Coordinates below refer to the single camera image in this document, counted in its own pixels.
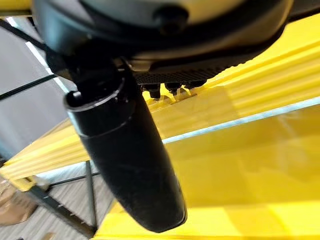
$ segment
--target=gray carpet floor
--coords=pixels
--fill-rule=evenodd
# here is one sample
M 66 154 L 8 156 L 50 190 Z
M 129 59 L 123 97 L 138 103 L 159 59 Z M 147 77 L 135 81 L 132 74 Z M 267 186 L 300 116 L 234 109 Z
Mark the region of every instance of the gray carpet floor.
M 85 163 L 79 163 L 51 172 L 39 174 L 50 183 L 85 175 Z M 113 196 L 100 175 L 93 177 L 96 198 L 97 218 L 101 224 L 110 209 Z M 85 179 L 54 186 L 50 195 L 64 204 L 80 218 L 90 223 L 91 215 L 88 204 L 87 183 Z M 0 226 L 0 240 L 42 240 L 47 233 L 54 233 L 54 240 L 86 240 L 87 238 L 66 225 L 45 208 L 39 206 L 25 222 Z

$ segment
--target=yellow panel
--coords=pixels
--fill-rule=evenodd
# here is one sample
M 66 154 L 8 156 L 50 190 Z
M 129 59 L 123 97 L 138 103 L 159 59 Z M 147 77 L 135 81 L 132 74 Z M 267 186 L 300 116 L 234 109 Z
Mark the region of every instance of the yellow panel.
M 0 0 L 1 11 L 24 11 L 31 8 L 31 0 Z
M 186 223 L 152 233 L 116 204 L 94 239 L 320 239 L 319 122 L 316 105 L 166 144 Z

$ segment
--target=black cylindrical handle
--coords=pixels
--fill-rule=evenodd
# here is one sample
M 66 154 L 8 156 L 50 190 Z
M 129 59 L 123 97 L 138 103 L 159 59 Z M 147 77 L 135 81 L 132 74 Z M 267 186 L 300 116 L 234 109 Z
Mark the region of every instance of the black cylindrical handle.
M 160 233 L 187 217 L 179 183 L 138 86 L 122 79 L 112 94 L 77 105 L 65 98 L 70 119 L 108 187 L 146 229 Z

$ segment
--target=yellow corrugated panel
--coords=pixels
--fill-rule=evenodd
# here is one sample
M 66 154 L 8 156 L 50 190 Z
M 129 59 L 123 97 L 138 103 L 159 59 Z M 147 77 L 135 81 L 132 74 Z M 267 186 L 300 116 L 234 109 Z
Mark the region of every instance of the yellow corrugated panel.
M 95 240 L 320 239 L 320 105 L 168 143 L 188 219 L 161 234 L 118 204 Z
M 144 93 L 162 139 L 320 96 L 320 14 L 293 22 L 260 56 L 161 101 Z M 17 180 L 88 160 L 72 126 L 45 136 L 0 174 Z

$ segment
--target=black metal bar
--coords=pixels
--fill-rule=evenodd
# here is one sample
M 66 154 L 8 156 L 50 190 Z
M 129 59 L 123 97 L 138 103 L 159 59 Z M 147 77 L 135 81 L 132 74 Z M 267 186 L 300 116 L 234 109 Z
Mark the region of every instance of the black metal bar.
M 0 17 L 29 17 L 32 16 L 30 10 L 12 10 L 12 11 L 0 11 Z
M 90 211 L 91 212 L 91 225 L 95 230 L 98 230 L 96 198 L 95 198 L 94 181 L 92 178 L 90 161 L 85 162 L 85 171 L 86 171 L 86 184 L 87 184 L 87 191 L 88 191 L 89 207 L 91 210 Z
M 35 198 L 40 205 L 48 209 L 82 235 L 89 239 L 95 235 L 96 230 L 94 227 L 88 225 L 84 220 L 76 216 L 60 202 L 45 193 L 40 187 L 33 186 L 28 193 Z
M 97 175 L 100 175 L 100 172 L 94 172 L 91 175 L 92 176 L 97 176 Z M 85 179 L 86 177 L 87 176 L 84 175 L 84 176 L 77 176 L 77 177 L 69 178 L 69 179 L 62 180 L 62 181 L 57 181 L 57 182 L 51 183 L 50 187 L 55 187 L 55 186 L 60 185 L 60 184 L 67 184 L 67 183 L 71 183 L 71 182 L 74 182 L 74 181 L 82 180 L 82 179 Z
M 10 97 L 12 97 L 12 96 L 14 96 L 14 95 L 16 95 L 18 93 L 21 93 L 21 92 L 25 91 L 25 90 L 31 89 L 31 88 L 39 85 L 39 84 L 45 83 L 45 82 L 47 82 L 47 81 L 49 81 L 51 79 L 54 79 L 55 77 L 56 77 L 55 74 L 51 74 L 49 76 L 45 76 L 45 77 L 40 78 L 38 80 L 32 81 L 32 82 L 30 82 L 30 83 L 28 83 L 26 85 L 17 87 L 16 89 L 13 89 L 13 90 L 8 91 L 8 92 L 6 92 L 4 94 L 1 94 L 0 95 L 0 101 L 5 100 L 7 98 L 10 98 Z
M 38 40 L 36 40 L 33 37 L 26 34 L 24 31 L 21 31 L 20 29 L 14 27 L 14 26 L 11 26 L 10 23 L 6 22 L 3 19 L 0 19 L 0 27 L 6 29 L 7 31 L 11 32 L 12 34 L 16 35 L 17 37 L 22 38 L 22 39 L 26 40 L 27 42 L 32 43 L 33 45 L 35 45 L 37 48 L 39 48 L 41 50 L 46 49 L 46 45 L 44 43 L 39 42 Z

